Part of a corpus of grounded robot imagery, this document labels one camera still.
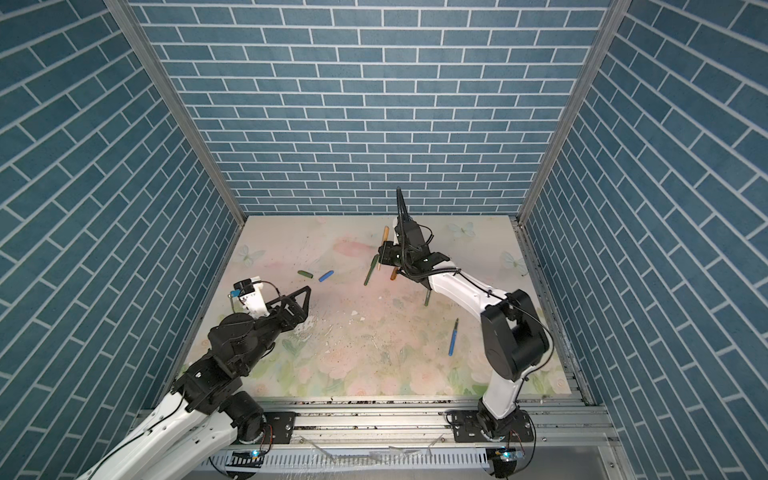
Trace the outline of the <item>brown pen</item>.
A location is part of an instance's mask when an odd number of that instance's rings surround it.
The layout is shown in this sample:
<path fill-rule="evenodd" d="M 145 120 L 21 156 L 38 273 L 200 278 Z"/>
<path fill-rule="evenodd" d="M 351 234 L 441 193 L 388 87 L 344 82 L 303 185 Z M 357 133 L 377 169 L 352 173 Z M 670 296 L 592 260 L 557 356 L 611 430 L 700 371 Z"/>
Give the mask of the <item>brown pen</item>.
<path fill-rule="evenodd" d="M 380 248 L 381 248 L 381 247 L 384 245 L 384 243 L 385 243 L 386 241 L 388 241 L 388 237 L 389 237 L 389 230 L 390 230 L 389 226 L 388 226 L 388 225 L 385 225 L 385 226 L 384 226 L 384 229 L 383 229 L 383 235 L 382 235 L 382 241 L 381 241 L 381 246 L 380 246 Z M 382 267 L 382 263 L 381 263 L 381 260 L 382 260 L 382 258 L 383 258 L 383 257 L 382 257 L 382 254 L 381 254 L 381 253 L 379 253 L 379 262 L 378 262 L 378 264 L 377 264 L 377 270 L 381 270 L 381 267 Z"/>

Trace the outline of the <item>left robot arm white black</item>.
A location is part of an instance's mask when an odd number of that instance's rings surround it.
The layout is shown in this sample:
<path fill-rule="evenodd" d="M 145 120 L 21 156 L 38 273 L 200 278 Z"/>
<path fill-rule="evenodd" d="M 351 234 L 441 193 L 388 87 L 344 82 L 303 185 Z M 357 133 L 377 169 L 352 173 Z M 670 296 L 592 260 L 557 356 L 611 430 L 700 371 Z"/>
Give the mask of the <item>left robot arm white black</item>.
<path fill-rule="evenodd" d="M 182 479 L 220 450 L 238 444 L 259 464 L 280 432 L 243 390 L 243 378 L 309 314 L 311 289 L 264 300 L 263 280 L 238 282 L 244 311 L 208 333 L 209 349 L 171 385 L 158 406 L 124 440 L 83 473 L 85 479 Z"/>

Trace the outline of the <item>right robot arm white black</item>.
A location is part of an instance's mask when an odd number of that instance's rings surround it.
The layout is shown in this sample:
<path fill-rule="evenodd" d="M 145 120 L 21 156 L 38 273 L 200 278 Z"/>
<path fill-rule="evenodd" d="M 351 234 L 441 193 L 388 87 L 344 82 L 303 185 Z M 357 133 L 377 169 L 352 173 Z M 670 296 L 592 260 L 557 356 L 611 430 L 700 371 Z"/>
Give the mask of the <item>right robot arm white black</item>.
<path fill-rule="evenodd" d="M 401 211 L 394 221 L 395 239 L 378 248 L 379 262 L 429 293 L 443 295 L 472 314 L 481 328 L 485 357 L 492 368 L 479 400 L 477 424 L 492 440 L 506 437 L 523 418 L 519 396 L 527 378 L 547 363 L 551 351 L 548 329 L 530 296 L 518 289 L 494 288 L 430 249 L 423 226 Z"/>

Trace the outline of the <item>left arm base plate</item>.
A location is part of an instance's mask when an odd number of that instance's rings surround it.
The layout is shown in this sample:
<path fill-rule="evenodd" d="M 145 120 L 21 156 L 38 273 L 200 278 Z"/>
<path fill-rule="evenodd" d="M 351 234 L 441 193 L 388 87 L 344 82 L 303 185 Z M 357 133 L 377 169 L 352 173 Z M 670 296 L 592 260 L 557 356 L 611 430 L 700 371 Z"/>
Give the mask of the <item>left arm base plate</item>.
<path fill-rule="evenodd" d="M 291 442 L 297 414 L 289 411 L 254 415 L 238 428 L 241 444 L 287 445 Z"/>

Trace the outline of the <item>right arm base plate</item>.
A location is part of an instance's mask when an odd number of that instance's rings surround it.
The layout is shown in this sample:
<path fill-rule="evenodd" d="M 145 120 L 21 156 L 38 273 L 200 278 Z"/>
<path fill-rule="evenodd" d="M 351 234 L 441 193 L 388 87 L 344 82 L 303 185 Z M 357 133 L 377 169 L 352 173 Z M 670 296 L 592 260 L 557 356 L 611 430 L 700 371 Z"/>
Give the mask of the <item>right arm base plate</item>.
<path fill-rule="evenodd" d="M 534 424 L 527 411 L 516 408 L 502 419 L 496 419 L 484 409 L 449 410 L 446 421 L 456 443 L 532 442 Z"/>

